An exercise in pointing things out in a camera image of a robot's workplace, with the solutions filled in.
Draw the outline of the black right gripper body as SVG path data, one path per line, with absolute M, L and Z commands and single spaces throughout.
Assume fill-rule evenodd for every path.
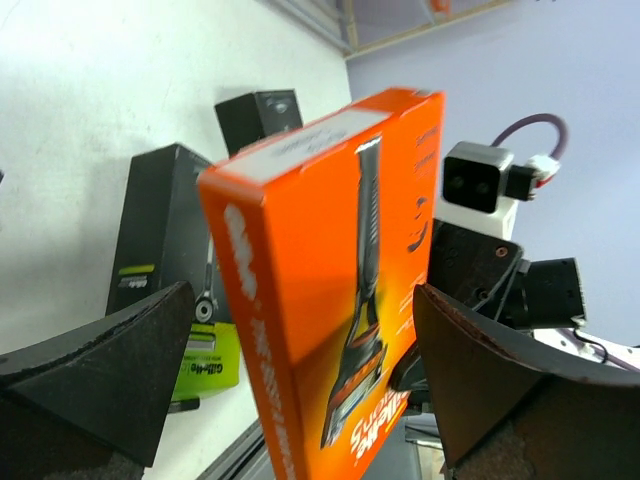
M 530 261 L 511 241 L 436 220 L 426 284 L 470 310 L 528 336 L 583 325 L 574 258 Z

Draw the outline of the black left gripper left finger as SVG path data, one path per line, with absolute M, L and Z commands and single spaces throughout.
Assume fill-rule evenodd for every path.
M 178 282 L 1 356 L 4 479 L 140 479 L 154 463 L 190 334 Z

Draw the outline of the orange Gillette razor box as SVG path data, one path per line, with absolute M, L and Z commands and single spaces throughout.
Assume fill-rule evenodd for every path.
M 390 88 L 198 179 L 279 479 L 358 479 L 407 405 L 446 97 Z

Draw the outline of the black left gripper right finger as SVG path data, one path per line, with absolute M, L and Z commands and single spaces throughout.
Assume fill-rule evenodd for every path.
M 455 479 L 636 479 L 639 375 L 504 327 L 429 285 L 413 316 Z

